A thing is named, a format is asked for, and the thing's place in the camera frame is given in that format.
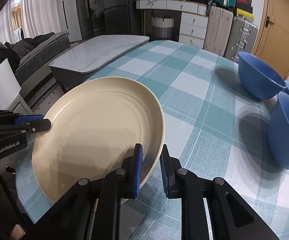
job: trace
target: round plate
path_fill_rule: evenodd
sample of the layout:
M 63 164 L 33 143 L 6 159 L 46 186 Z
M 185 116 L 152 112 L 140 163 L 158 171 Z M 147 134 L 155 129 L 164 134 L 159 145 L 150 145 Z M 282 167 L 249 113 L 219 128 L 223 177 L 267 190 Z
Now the round plate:
M 43 193 L 56 202 L 78 179 L 100 179 L 143 146 L 142 186 L 158 162 L 165 135 L 163 110 L 141 83 L 98 78 L 75 87 L 48 111 L 48 132 L 38 133 L 32 162 Z

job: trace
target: white curtain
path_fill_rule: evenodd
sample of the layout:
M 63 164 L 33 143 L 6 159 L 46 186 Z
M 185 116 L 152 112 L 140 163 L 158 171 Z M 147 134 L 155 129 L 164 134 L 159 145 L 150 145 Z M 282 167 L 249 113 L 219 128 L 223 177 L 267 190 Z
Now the white curtain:
M 0 41 L 16 43 L 11 21 L 11 1 L 9 0 L 0 12 Z
M 61 31 L 57 0 L 21 0 L 21 19 L 25 38 Z

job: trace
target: dining table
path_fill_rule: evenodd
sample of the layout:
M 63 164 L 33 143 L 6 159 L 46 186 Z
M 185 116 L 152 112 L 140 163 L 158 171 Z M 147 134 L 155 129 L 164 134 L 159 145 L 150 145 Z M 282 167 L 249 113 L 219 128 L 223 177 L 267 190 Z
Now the dining table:
M 276 97 L 255 98 L 241 85 L 238 64 L 174 41 L 149 42 L 86 82 L 106 76 L 148 87 L 163 108 L 170 156 L 201 178 L 224 178 L 280 240 L 289 239 L 289 170 L 277 164 L 267 138 Z M 53 203 L 35 178 L 34 139 L 21 150 L 16 188 L 36 223 Z M 207 220 L 212 239 L 208 211 Z M 166 198 L 159 163 L 138 197 L 121 205 L 120 239 L 181 239 L 181 199 Z

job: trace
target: refrigerator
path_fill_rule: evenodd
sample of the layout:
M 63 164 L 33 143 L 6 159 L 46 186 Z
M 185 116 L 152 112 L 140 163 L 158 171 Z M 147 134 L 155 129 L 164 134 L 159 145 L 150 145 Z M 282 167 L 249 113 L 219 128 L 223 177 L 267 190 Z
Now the refrigerator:
M 135 0 L 103 0 L 107 34 L 141 35 L 141 12 Z

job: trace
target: laundry basket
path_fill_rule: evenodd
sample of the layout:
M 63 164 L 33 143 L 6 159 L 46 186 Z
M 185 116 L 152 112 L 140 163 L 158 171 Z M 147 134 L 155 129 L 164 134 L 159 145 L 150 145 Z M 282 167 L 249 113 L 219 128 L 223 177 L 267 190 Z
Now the laundry basket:
M 152 22 L 152 35 L 160 39 L 170 39 L 173 37 L 173 27 L 175 26 L 174 19 L 167 18 L 151 18 Z

